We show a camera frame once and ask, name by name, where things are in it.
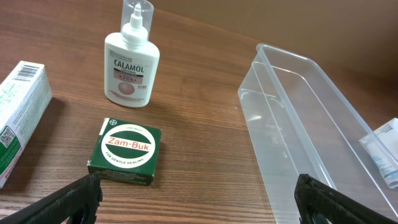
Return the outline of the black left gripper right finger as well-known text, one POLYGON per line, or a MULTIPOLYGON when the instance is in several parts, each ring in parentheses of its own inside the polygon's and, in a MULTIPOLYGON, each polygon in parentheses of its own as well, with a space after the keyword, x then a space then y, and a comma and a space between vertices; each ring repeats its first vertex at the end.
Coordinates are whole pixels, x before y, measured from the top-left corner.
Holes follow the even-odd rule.
POLYGON ((397 224, 308 174, 298 176, 294 198, 301 224, 397 224))

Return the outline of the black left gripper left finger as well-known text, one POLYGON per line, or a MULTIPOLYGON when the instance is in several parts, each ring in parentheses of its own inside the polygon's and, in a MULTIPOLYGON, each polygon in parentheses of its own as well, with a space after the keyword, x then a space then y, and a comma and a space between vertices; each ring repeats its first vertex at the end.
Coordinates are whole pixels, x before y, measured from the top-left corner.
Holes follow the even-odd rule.
POLYGON ((94 224, 103 200, 101 179, 88 174, 3 219, 1 224, 94 224))

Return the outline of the green Zam-Buk ointment box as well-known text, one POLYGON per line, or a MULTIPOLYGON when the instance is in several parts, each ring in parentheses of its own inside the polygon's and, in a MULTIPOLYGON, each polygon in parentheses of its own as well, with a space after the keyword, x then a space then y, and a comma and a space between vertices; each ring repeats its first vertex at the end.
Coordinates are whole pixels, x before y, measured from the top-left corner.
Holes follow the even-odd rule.
POLYGON ((102 179, 152 185, 162 132, 150 126, 105 118, 87 167, 102 179))

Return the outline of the clear plastic container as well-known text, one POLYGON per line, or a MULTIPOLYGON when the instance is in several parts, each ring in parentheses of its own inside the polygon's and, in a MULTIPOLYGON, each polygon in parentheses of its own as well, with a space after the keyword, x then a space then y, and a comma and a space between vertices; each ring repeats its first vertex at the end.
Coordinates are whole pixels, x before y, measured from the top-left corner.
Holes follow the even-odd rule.
POLYGON ((300 174, 397 220, 397 190, 359 141, 374 131, 342 92, 309 58, 256 50, 238 95, 275 222, 299 222, 300 174))

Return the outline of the white blue medicine box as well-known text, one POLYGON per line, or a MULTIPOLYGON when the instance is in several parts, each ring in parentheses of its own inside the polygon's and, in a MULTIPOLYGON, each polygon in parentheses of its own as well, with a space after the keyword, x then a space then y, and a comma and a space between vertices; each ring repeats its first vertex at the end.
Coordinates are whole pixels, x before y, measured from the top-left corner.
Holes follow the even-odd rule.
POLYGON ((388 187, 397 190, 397 118, 391 119, 359 141, 388 187))

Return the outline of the white green medicine carton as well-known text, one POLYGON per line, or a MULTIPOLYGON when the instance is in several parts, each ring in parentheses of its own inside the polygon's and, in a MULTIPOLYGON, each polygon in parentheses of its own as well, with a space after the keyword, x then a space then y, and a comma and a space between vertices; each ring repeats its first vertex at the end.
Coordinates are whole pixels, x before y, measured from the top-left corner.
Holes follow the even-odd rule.
POLYGON ((52 97, 43 64, 20 61, 1 83, 1 187, 52 97))

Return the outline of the white Calamol lotion bottle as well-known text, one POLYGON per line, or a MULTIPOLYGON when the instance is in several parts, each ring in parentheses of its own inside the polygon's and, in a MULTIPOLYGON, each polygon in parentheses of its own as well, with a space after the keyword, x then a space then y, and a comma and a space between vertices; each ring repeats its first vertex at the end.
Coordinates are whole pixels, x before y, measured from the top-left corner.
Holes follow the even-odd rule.
POLYGON ((149 41, 153 5, 124 1, 120 32, 104 40, 104 94, 119 105, 139 108, 149 103, 160 51, 149 41))

